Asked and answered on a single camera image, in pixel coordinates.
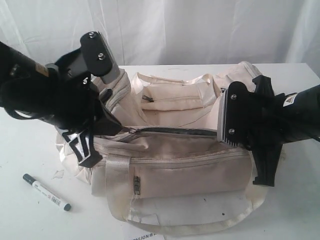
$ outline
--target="white table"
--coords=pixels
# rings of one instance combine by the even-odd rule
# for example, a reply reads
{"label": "white table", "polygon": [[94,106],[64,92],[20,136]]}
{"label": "white table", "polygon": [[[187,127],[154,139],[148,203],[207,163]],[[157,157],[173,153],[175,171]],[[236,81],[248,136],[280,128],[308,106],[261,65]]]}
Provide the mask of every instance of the white table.
{"label": "white table", "polygon": [[[230,65],[124,66],[134,73],[189,80],[217,74]],[[320,84],[304,63],[256,64],[271,77],[276,93],[299,92]],[[0,239],[1,240],[121,240],[122,225],[104,198],[93,197],[90,186],[62,170],[53,126],[21,121],[0,110]],[[285,145],[287,159],[277,171],[276,187],[265,203],[242,223],[212,235],[185,239],[318,239],[320,235],[320,144],[306,140]],[[43,199],[22,176],[29,173],[72,204],[64,212]]]}

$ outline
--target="bag handle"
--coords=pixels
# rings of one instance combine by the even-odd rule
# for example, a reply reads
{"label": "bag handle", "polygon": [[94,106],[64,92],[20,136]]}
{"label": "bag handle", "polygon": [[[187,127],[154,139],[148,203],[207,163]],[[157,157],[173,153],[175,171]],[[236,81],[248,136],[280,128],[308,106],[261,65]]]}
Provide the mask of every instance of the bag handle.
{"label": "bag handle", "polygon": [[235,226],[249,216],[254,210],[259,208],[266,199],[268,188],[265,186],[253,185],[253,179],[256,175],[256,167],[252,162],[251,178],[245,189],[245,197],[249,207],[234,218],[223,221],[190,224],[159,226],[146,223],[135,222],[128,219],[129,206],[132,199],[132,189],[129,186],[129,164],[130,157],[109,154],[106,157],[106,197],[111,214],[118,220],[128,222],[129,224],[159,235],[169,236],[187,236],[198,234],[211,234]]}

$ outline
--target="marker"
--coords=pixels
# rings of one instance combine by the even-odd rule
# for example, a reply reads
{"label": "marker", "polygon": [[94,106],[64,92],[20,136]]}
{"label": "marker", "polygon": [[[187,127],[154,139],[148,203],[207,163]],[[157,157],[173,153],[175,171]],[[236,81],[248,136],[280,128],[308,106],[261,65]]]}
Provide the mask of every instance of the marker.
{"label": "marker", "polygon": [[50,202],[58,206],[60,209],[63,209],[65,211],[69,211],[71,209],[71,205],[67,203],[62,198],[55,195],[52,191],[50,191],[48,188],[43,186],[41,182],[36,180],[34,177],[30,176],[28,173],[23,175],[23,179],[32,185],[35,189],[38,190],[39,193],[41,193],[42,196],[44,196],[46,199],[48,199]]}

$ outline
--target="bag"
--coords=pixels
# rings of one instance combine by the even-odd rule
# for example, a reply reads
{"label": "bag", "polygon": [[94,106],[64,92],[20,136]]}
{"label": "bag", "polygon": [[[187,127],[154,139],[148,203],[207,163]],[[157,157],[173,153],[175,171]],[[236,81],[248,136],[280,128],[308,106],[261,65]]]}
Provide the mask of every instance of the bag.
{"label": "bag", "polygon": [[[60,160],[74,176],[91,184],[93,195],[103,196],[106,191],[115,218],[143,230],[194,235],[232,227],[264,202],[268,188],[252,184],[256,168],[247,150],[217,141],[220,94],[233,81],[243,82],[253,92],[252,79],[259,75],[255,66],[244,61],[218,75],[205,74],[190,81],[137,73],[130,82],[124,70],[109,85],[96,78],[93,82],[100,91],[113,90],[106,108],[132,130],[116,136],[95,136],[94,148],[103,160],[91,169],[78,166],[76,156],[58,136]],[[174,215],[167,226],[132,220],[137,214],[146,215],[147,205],[158,201],[171,199],[171,212],[175,212],[178,209],[173,206],[184,199],[228,197],[233,192],[244,193],[247,205],[242,204],[230,219],[172,225],[171,220],[181,219]],[[187,211],[196,207],[192,204]]]}

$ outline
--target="white curtain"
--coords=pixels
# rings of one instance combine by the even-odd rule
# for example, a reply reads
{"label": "white curtain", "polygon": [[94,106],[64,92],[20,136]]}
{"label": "white curtain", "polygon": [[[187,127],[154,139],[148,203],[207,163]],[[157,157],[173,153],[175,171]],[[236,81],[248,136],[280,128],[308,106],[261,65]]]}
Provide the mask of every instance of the white curtain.
{"label": "white curtain", "polygon": [[320,0],[0,0],[0,41],[39,63],[102,32],[119,65],[307,63]]}

